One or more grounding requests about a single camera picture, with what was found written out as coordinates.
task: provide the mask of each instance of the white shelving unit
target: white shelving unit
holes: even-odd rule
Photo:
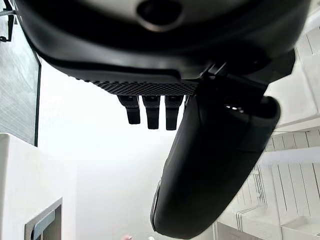
[[[217,222],[262,240],[320,240],[319,156],[320,147],[265,152]]]

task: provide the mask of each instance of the black frame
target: black frame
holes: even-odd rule
[[[34,146],[38,147],[38,135],[39,135],[39,108],[40,108],[40,87],[41,87],[41,70],[42,70],[42,64],[41,61],[34,51],[33,48],[31,48],[34,57],[36,61],[39,64],[39,69],[38,69],[38,82],[37,82],[37,89],[36,89],[36,107],[35,107],[35,126],[34,126]]]

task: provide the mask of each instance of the white wall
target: white wall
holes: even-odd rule
[[[39,147],[77,163],[77,240],[167,237],[153,232],[149,214],[176,131],[166,131],[162,99],[159,130],[129,125],[116,96],[43,64]],[[212,240],[209,229],[199,240]]]

